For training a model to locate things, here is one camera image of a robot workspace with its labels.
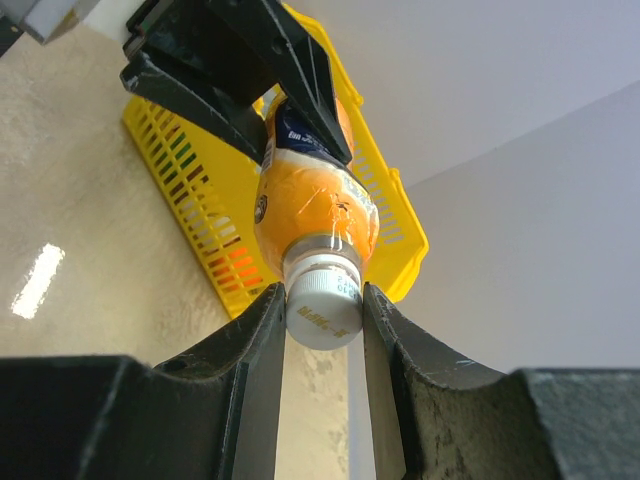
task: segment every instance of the yellow plastic crate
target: yellow plastic crate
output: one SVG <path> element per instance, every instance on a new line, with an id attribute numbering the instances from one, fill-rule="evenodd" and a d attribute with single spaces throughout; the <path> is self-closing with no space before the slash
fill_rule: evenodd
<path id="1" fill-rule="evenodd" d="M 380 212 L 380 237 L 365 280 L 404 298 L 429 250 L 399 173 L 389 169 L 360 113 L 362 97 L 315 20 L 291 13 L 327 51 L 336 95 L 353 128 L 353 170 Z M 277 281 L 253 234 L 259 168 L 223 141 L 139 97 L 123 120 L 231 318 Z"/>

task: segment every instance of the white bottle cap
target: white bottle cap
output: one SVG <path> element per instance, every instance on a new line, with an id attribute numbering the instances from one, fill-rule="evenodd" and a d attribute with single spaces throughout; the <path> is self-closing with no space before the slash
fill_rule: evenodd
<path id="1" fill-rule="evenodd" d="M 339 255 L 312 255 L 285 272 L 287 330 L 302 345 L 333 350 L 362 329 L 360 272 Z"/>

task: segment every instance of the bottle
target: bottle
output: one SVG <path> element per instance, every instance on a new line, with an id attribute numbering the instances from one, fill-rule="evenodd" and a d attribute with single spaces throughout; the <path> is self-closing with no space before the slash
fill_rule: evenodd
<path id="1" fill-rule="evenodd" d="M 353 153 L 347 113 L 337 100 L 336 107 Z M 284 282 L 289 333 L 310 348 L 338 348 L 362 329 L 362 274 L 377 241 L 378 210 L 284 94 L 272 102 L 266 124 L 256 238 Z"/>

